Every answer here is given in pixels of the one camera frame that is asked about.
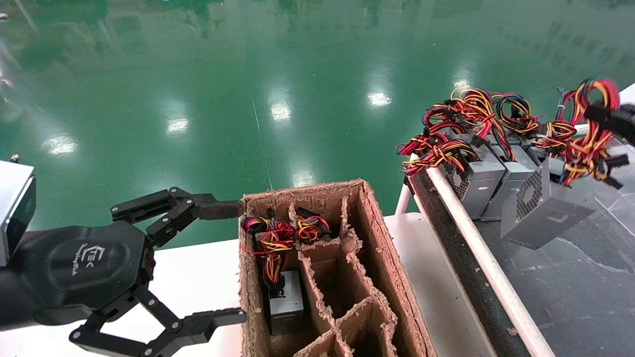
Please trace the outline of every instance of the white pipe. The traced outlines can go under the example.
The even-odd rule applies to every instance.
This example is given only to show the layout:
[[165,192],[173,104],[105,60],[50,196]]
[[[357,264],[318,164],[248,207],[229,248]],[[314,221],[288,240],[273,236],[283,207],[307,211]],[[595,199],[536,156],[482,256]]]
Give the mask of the white pipe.
[[397,209],[395,215],[401,215],[406,213],[408,202],[410,201],[410,188],[406,185],[401,186],[401,193],[399,194],[399,201],[397,201]]
[[470,247],[476,261],[483,274],[490,282],[494,293],[500,300],[503,308],[509,315],[509,319],[516,327],[518,334],[523,340],[527,350],[533,357],[555,357],[551,347],[536,326],[536,323],[529,315],[527,308],[518,297],[514,287],[501,269],[498,261],[491,253],[489,247],[481,237],[481,234],[474,226],[472,219],[468,216],[461,201],[458,200],[448,181],[443,177],[439,168],[429,168],[426,170],[430,180],[441,196],[445,207],[457,224],[458,230],[465,238],[467,246]]

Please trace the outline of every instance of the cardboard box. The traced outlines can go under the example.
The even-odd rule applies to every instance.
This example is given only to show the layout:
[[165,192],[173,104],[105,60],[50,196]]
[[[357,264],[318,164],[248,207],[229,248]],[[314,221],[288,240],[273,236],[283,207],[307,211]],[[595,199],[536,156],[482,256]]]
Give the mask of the cardboard box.
[[[364,180],[285,189],[243,198],[247,216],[295,225],[296,207],[322,215],[338,238],[297,244],[283,270],[299,270],[308,313],[305,328],[271,336],[260,259],[240,252],[244,357],[436,357],[417,298],[394,249],[373,192]],[[253,240],[239,229],[239,242]]]

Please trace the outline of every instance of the computer power supply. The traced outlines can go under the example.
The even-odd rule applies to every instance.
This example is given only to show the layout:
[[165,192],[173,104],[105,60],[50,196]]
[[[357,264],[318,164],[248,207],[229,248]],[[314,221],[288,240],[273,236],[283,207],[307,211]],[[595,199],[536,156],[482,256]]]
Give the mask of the computer power supply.
[[[458,134],[455,138],[470,142],[473,135]],[[472,219],[477,219],[490,201],[496,186],[505,173],[505,166],[498,156],[494,155],[486,146],[472,149],[480,161],[464,162],[465,172],[457,170],[455,166],[445,165],[446,179],[454,189],[457,197],[463,202],[463,207]]]
[[595,212],[592,178],[574,181],[571,187],[557,180],[564,162],[547,158],[503,204],[501,237],[538,249]]
[[[491,147],[494,155],[503,157],[503,149],[494,145]],[[536,164],[518,145],[511,146],[516,161],[503,162],[506,172],[494,190],[490,203],[485,208],[480,219],[482,221],[500,220],[502,217],[503,204],[510,196],[516,194],[516,189],[536,170]]]
[[[505,138],[507,139],[509,145],[520,145],[521,143],[521,138],[507,129],[505,129]],[[491,145],[499,145],[499,142],[496,140],[496,136],[494,136],[494,134],[488,134],[486,139]]]
[[302,286],[300,272],[297,270],[283,271],[283,296],[269,297],[269,311],[271,335],[284,335],[298,332],[304,324],[304,302],[302,300]]

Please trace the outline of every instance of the wire bundle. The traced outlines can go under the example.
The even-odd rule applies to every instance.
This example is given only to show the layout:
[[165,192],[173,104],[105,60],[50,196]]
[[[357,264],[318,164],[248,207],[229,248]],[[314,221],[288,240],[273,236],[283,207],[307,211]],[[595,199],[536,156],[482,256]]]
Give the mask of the wire bundle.
[[[599,92],[599,105],[609,111],[616,111],[620,106],[617,87],[607,79],[587,79],[582,82],[575,91],[575,105],[584,113],[590,101],[591,95]],[[611,137],[611,132],[603,130],[600,124],[587,120],[589,131],[584,137],[576,138],[568,142],[563,151],[565,169],[560,181],[564,185],[570,185],[573,181],[590,175],[596,180],[605,181],[609,177],[610,168],[605,165],[609,158],[606,145]]]
[[465,172],[461,155],[468,155],[473,161],[478,160],[478,156],[472,147],[463,140],[449,140],[443,144],[435,145],[425,155],[418,159],[405,161],[402,165],[407,176],[415,175],[428,168],[438,167],[441,163],[448,163],[456,166],[461,172]]
[[[262,277],[269,290],[280,292],[284,286],[281,271],[285,255],[293,248],[294,228],[282,220],[269,220],[262,217],[246,217],[241,227],[251,234],[256,250],[241,249],[264,259]],[[255,239],[256,233],[266,232],[262,240]]]
[[[558,87],[558,93],[560,94],[560,101],[556,109],[556,121],[566,121],[571,125],[578,125],[580,120],[584,117],[584,110],[575,100],[576,91],[568,91],[562,87]],[[571,109],[569,118],[565,119],[565,109],[567,106],[571,107]]]
[[298,216],[298,240],[313,244],[331,233],[326,220],[319,215]]
[[[531,105],[522,96],[508,92],[501,94],[495,101],[498,120],[504,127],[522,136],[535,133],[540,117],[531,115]],[[511,108],[511,115],[505,113],[505,107]]]
[[456,123],[461,114],[456,108],[456,100],[446,100],[443,104],[434,104],[421,117],[421,122],[426,128],[432,128],[440,123]]
[[441,133],[441,130],[446,128],[451,128],[455,133],[465,133],[465,129],[463,129],[462,126],[451,121],[434,124],[431,128],[426,126],[423,133],[413,137],[408,143],[397,145],[397,154],[403,156],[410,156],[411,154],[423,156],[434,146],[449,140],[445,134]]
[[458,107],[461,109],[461,115],[465,117],[464,122],[474,127],[476,136],[481,140],[486,140],[487,135],[491,132],[494,139],[503,148],[505,158],[508,161],[515,161],[514,151],[512,151],[502,124],[496,117],[493,110],[492,96],[482,89],[469,88],[462,91],[458,98],[454,98],[454,94],[458,88],[455,88],[450,95],[451,100],[456,100]]
[[575,127],[563,120],[555,120],[546,125],[547,133],[545,135],[538,134],[533,145],[539,149],[543,149],[551,156],[559,156],[576,134]]

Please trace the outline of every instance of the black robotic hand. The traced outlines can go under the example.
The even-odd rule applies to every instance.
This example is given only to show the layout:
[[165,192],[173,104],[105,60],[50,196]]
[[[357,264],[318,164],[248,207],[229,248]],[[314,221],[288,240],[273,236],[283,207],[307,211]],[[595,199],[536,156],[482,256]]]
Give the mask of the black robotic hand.
[[[239,201],[173,187],[113,206],[114,222],[108,226],[27,232],[7,266],[0,267],[0,331],[87,319],[70,341],[109,356],[168,357],[208,342],[216,327],[243,323],[246,314],[227,309],[178,319],[148,291],[154,248],[196,219],[234,218],[242,211]],[[147,234],[133,226],[163,213]],[[144,344],[100,332],[138,303],[165,327],[157,339]]]
[[622,104],[620,109],[610,111],[602,105],[592,104],[584,112],[584,117],[635,145],[635,105]]

